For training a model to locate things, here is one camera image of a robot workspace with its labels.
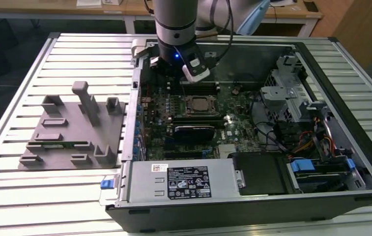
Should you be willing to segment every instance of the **warning label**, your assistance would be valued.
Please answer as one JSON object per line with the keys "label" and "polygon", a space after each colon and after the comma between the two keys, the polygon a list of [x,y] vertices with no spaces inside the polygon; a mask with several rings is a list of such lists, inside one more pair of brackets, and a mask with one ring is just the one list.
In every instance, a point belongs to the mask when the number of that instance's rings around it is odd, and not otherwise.
{"label": "warning label", "polygon": [[207,166],[169,168],[167,179],[170,199],[211,197]]}

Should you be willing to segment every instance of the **blue drive bracket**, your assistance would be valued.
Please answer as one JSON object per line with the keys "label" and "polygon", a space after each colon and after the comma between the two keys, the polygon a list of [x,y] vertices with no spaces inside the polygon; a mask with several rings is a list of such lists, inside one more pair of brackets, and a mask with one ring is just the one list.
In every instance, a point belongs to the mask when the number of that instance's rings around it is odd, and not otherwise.
{"label": "blue drive bracket", "polygon": [[351,169],[351,170],[357,169],[357,165],[355,165],[355,162],[354,162],[353,159],[349,158],[349,159],[346,160],[346,162],[349,163],[349,166],[350,166],[350,169]]}
{"label": "blue drive bracket", "polygon": [[115,180],[114,179],[106,179],[102,181],[101,184],[102,189],[114,189],[115,188]]}
{"label": "blue drive bracket", "polygon": [[301,160],[293,161],[291,167],[293,167],[294,172],[317,170],[315,165],[313,164],[313,161],[309,159],[301,159]]}

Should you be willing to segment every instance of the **aluminum extrusion table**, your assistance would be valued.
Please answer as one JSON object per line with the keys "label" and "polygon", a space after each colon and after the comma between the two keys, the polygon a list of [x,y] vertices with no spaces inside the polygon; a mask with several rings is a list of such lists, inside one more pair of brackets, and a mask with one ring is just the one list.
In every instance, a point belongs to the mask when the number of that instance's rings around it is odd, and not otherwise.
{"label": "aluminum extrusion table", "polygon": [[[18,171],[19,155],[34,133],[45,95],[59,94],[77,101],[71,85],[83,80],[98,101],[117,95],[129,102],[131,42],[155,35],[61,34],[45,44],[15,98],[0,119],[0,235],[129,234],[99,204],[101,181],[119,169],[71,171]],[[302,41],[335,85],[350,109],[372,139],[372,80],[342,45],[327,38],[243,37],[237,40]],[[309,79],[318,97],[319,90]],[[333,220],[201,229],[155,235],[372,235],[372,206]]]}

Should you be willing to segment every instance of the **white box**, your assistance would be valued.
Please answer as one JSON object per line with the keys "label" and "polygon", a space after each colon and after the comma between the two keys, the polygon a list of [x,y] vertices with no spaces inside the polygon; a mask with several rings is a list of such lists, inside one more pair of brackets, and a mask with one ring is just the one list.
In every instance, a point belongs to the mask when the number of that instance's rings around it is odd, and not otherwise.
{"label": "white box", "polygon": [[102,1],[101,0],[78,0],[77,8],[78,9],[102,8]]}
{"label": "white box", "polygon": [[103,4],[121,5],[123,0],[103,0]]}

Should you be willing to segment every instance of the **metal bracket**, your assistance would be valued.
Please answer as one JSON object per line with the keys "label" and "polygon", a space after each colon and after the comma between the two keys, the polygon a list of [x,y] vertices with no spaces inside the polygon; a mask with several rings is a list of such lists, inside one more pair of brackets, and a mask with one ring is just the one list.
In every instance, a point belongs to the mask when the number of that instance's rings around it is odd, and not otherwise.
{"label": "metal bracket", "polygon": [[238,180],[238,187],[239,188],[246,188],[246,181],[245,181],[243,171],[237,170],[237,180]]}

